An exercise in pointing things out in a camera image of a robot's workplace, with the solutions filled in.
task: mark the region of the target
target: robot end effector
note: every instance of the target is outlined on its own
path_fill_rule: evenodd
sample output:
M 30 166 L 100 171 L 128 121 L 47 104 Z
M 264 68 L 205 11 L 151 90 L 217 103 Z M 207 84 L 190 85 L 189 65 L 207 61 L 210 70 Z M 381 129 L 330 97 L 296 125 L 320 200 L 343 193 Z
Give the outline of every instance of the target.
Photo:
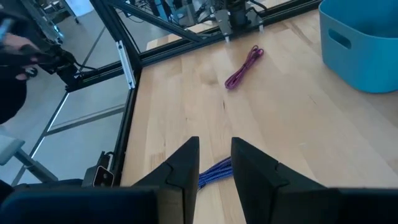
M 85 73 L 78 73 L 75 64 L 79 64 L 76 58 L 55 42 L 46 39 L 45 42 L 48 43 L 48 46 L 43 51 L 31 45 L 24 45 L 17 52 L 7 49 L 7 46 L 4 45 L 6 34 L 18 34 L 26 29 L 31 29 L 26 19 L 0 10 L 0 54 L 15 58 L 13 64 L 7 64 L 7 66 L 32 65 L 35 62 L 32 62 L 31 58 L 35 58 L 36 64 L 49 74 L 56 73 L 68 86 L 76 85 Z

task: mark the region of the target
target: black cable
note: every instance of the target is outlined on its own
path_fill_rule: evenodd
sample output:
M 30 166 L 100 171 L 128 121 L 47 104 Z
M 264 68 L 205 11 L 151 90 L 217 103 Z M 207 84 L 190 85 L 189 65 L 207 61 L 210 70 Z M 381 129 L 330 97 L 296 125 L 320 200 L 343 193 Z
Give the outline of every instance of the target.
M 208 16 L 206 16 L 206 17 L 204 17 L 201 21 L 199 21 L 198 23 L 199 24 L 201 24 L 201 23 L 204 23 L 204 22 L 207 22 L 207 21 L 216 21 L 216 17 L 211 17 L 211 15 L 208 15 Z
M 260 13 L 254 7 L 250 7 L 246 12 L 249 12 L 250 10 L 253 10 L 258 16 L 260 16 Z
M 251 1 L 253 4 L 256 4 L 256 5 L 260 6 L 260 7 L 262 7 L 265 11 L 268 10 L 265 5 L 255 1 L 255 0 L 249 0 L 249 1 Z
M 77 61 L 75 61 L 75 64 L 79 65 L 81 68 L 87 68 L 87 69 L 90 69 L 90 70 L 97 70 L 97 68 L 93 68 L 93 67 L 90 67 L 90 66 L 85 66 L 85 65 L 79 64 Z
M 177 26 L 179 26 L 181 29 L 185 29 L 185 28 L 187 28 L 187 26 L 183 26 L 183 25 L 181 25 L 181 24 L 179 24 L 173 17 L 171 17 L 171 16 L 169 16 L 169 22 L 170 23 L 173 23 L 173 24 L 175 24 L 175 25 L 177 25 Z
M 136 2 L 136 6 L 143 11 L 147 11 L 153 14 L 152 9 L 150 8 L 149 5 L 149 1 L 147 0 L 140 0 Z
M 137 45 L 136 41 L 135 41 L 135 40 L 134 40 L 134 38 L 132 37 L 132 35 L 131 35 L 131 33 L 130 33 L 129 29 L 127 29 L 126 25 L 124 24 L 124 22 L 122 21 L 122 18 L 120 18 L 120 16 L 119 16 L 119 21 L 121 22 L 121 24 L 122 24 L 122 26 L 124 27 L 124 29 L 126 30 L 127 34 L 128 34 L 128 35 L 129 35 L 129 37 L 131 38 L 131 40 L 132 40 L 132 42 L 133 42 L 134 46 L 136 47 L 136 49 L 137 49 L 138 53 L 140 54 L 140 53 L 141 53 L 141 51 L 139 50 L 139 48 L 138 48 L 138 45 Z
M 202 4 L 200 8 L 195 12 L 195 16 L 199 17 L 201 13 L 206 11 L 206 4 Z
M 136 23 L 143 23 L 144 21 L 135 21 L 134 19 L 131 19 L 130 17 L 128 17 L 129 20 L 136 22 Z

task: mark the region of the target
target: wooden table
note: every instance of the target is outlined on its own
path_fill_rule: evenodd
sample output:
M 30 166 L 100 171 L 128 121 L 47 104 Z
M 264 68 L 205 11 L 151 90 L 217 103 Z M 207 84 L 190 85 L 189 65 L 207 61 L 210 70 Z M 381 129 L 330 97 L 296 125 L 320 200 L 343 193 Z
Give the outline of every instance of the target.
M 253 45 L 265 55 L 237 90 L 225 80 Z M 348 86 L 322 62 L 318 11 L 144 68 L 122 185 L 200 137 L 200 170 L 238 136 L 326 186 L 398 187 L 398 93 Z M 198 193 L 195 223 L 244 223 L 232 179 Z

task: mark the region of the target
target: person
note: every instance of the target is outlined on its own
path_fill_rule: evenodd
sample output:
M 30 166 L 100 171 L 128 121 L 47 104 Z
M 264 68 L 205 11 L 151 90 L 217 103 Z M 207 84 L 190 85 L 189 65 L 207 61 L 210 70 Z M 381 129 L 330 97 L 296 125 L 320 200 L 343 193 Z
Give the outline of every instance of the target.
M 37 49 L 29 39 L 14 34 L 6 34 L 3 45 L 16 51 L 25 45 Z M 27 96 L 26 81 L 29 77 L 25 72 L 26 67 L 8 66 L 15 59 L 9 54 L 0 54 L 0 124 L 4 124 L 17 114 Z M 37 60 L 31 58 L 30 61 L 33 65 Z
M 13 191 L 14 189 L 10 185 L 0 180 L 0 205 Z

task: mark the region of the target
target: blue braided cord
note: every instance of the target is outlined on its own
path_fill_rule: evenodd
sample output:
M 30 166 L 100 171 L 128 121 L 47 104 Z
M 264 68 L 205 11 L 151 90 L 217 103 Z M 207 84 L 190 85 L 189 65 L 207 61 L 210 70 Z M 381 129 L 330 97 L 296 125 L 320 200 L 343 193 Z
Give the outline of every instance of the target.
M 229 177 L 228 175 L 232 172 L 232 169 L 226 169 L 223 172 L 218 172 L 217 174 L 214 174 L 212 176 L 209 176 L 207 178 L 200 179 L 198 182 L 199 185 L 205 185 L 210 182 L 213 182 L 213 180 L 218 180 L 218 179 L 224 179 Z
M 232 175 L 231 157 L 228 157 L 199 175 L 198 191 L 207 184 L 231 177 Z
M 232 173 L 232 169 L 231 169 L 231 170 L 229 170 L 227 172 L 223 172 L 223 173 L 217 174 L 217 175 L 215 175 L 213 177 L 210 177 L 210 178 L 208 178 L 206 180 L 203 180 L 200 183 L 198 183 L 199 190 L 204 188 L 204 186 L 206 186 L 207 184 L 211 184 L 213 182 L 216 182 L 216 181 L 228 178 L 228 177 L 232 177 L 232 175 L 233 175 L 233 173 Z
M 222 168 L 222 169 L 214 170 L 211 173 L 207 173 L 207 174 L 203 174 L 203 175 L 199 176 L 199 179 L 206 179 L 206 178 L 209 178 L 209 177 L 211 177 L 213 175 L 219 174 L 220 172 L 224 172 L 224 171 L 231 170 L 231 169 L 232 169 L 232 167 L 230 166 L 230 167 L 225 167 L 225 168 Z
M 231 165 L 231 157 L 228 157 L 226 159 L 223 159 L 222 161 L 219 161 L 217 164 L 214 166 L 210 167 L 210 169 L 204 171 L 200 175 L 207 174 L 209 172 L 212 172 L 213 170 L 219 169 L 220 167 L 226 167 Z

